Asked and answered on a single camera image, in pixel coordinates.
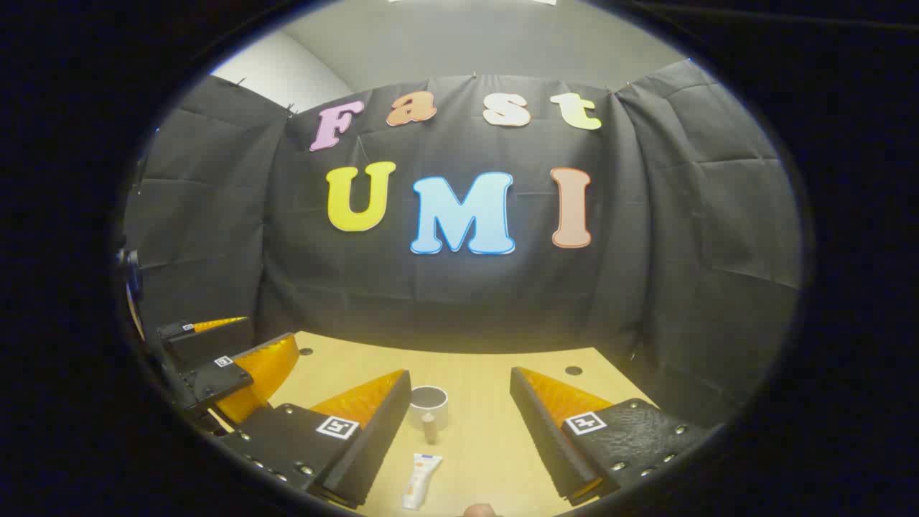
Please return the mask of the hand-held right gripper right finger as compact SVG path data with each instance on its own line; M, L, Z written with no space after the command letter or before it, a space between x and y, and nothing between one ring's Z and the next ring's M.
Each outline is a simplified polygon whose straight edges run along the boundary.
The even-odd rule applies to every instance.
M528 368L511 369L510 395L558 494L574 506L658 477L716 431Z

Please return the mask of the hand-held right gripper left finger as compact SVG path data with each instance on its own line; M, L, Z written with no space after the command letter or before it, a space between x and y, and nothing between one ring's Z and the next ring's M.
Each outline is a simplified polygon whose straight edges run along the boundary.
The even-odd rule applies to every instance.
M220 441L292 490L348 508L365 503L411 398L397 369L312 408L257 409Z

